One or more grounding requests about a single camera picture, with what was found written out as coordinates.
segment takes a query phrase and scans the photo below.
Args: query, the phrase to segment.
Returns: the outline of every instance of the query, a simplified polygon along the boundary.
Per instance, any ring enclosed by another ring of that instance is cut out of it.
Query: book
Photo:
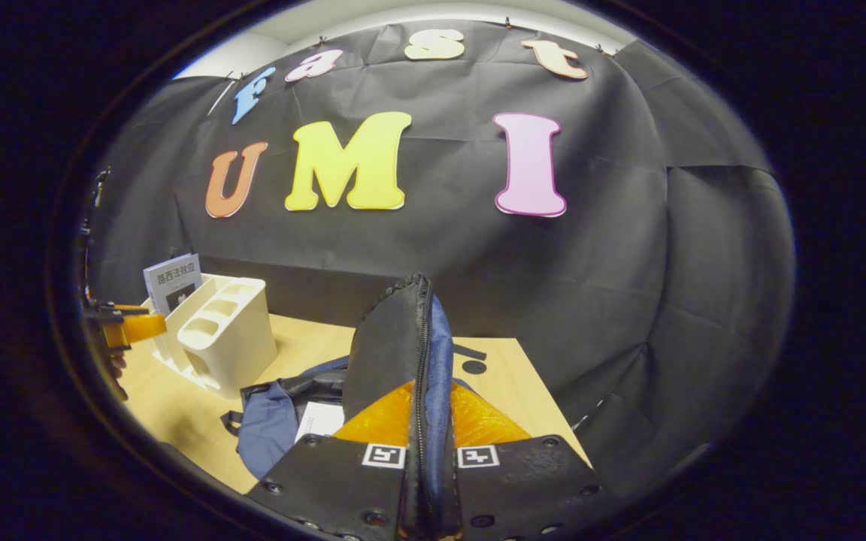
[[[202,285],[199,254],[189,253],[142,270],[153,311],[168,316]]]

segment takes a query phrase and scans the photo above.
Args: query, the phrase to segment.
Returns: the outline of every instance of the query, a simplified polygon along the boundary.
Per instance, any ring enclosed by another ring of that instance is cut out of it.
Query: wooden table
[[[350,353],[353,328],[306,322],[269,315],[279,355],[256,383],[297,376],[316,366]],[[455,355],[453,375],[470,384],[494,407],[499,408],[532,436],[557,434],[570,443],[590,464],[580,442],[568,427],[550,392],[513,338],[454,337],[461,346],[485,352],[485,373],[466,373],[462,364],[470,360]],[[226,432],[220,415],[243,410],[239,400],[226,400],[197,387],[157,361],[152,341],[134,343],[126,353],[127,368],[120,383],[129,393],[125,405],[159,441],[179,449],[187,458],[234,490],[245,493],[256,484],[236,453],[237,438]]]

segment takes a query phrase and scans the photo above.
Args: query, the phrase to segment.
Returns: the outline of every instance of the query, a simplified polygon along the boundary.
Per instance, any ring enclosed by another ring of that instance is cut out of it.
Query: white organizer
[[[181,323],[175,340],[200,385],[220,396],[237,398],[240,389],[255,383],[277,354],[269,328],[265,281],[214,277],[210,283],[214,285],[202,291],[202,299],[196,299],[186,311],[188,319]],[[204,289],[206,283],[179,308]]]
[[[219,274],[203,273],[202,280],[202,285],[192,292],[192,295],[183,301],[182,304],[177,306],[171,314],[165,317],[165,333],[155,336],[152,339],[152,356],[159,360],[159,362],[163,363],[166,367],[169,367],[169,369],[172,369],[173,372],[178,373],[179,376],[188,379],[189,382],[195,383],[203,389],[217,391],[212,385],[207,386],[199,376],[199,373],[196,372],[195,367],[192,366],[192,362],[189,362],[189,356],[186,355],[186,350],[183,349],[182,343],[179,343],[177,335],[183,325],[192,319],[192,316],[195,315],[196,312],[206,304],[206,302],[212,299],[221,289],[237,280],[237,278],[223,277],[223,275]],[[265,292],[262,294],[262,306],[264,306],[264,309],[267,307],[267,304],[265,304]],[[152,301],[148,298],[145,299],[142,307],[148,308],[151,311]],[[274,341],[272,342],[271,350],[269,350],[267,356],[268,361],[275,359],[275,356],[276,346]]]

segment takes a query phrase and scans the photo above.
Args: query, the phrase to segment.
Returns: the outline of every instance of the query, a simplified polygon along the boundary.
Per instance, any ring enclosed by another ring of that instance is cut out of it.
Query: pink letter
[[[553,134],[560,125],[542,116],[500,113],[494,123],[506,132],[506,188],[496,195],[505,213],[553,218],[567,212],[567,201],[553,184]]]
[[[342,55],[343,51],[340,51],[340,49],[323,51],[319,54],[312,55],[310,58],[304,59],[303,62],[299,62],[299,68],[293,69],[293,71],[286,75],[286,82],[291,83],[292,81],[298,81],[303,77],[318,77],[323,75],[323,73],[333,69],[333,66],[336,65],[337,59]]]

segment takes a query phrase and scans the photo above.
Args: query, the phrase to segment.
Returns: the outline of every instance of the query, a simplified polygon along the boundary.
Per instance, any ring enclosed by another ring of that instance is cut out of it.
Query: zipper
[[[429,335],[430,335],[430,283],[425,277],[420,278],[419,294],[423,296],[423,317],[422,326],[419,329],[419,366],[416,373],[416,383],[413,384],[413,396],[415,400],[416,414],[416,453],[419,455],[419,486],[422,490],[422,497],[426,503],[428,517],[433,517],[433,503],[429,500],[429,493],[426,490],[426,444],[423,441],[423,422],[422,422],[422,401],[423,401],[423,377],[426,375],[426,357],[429,354]]]

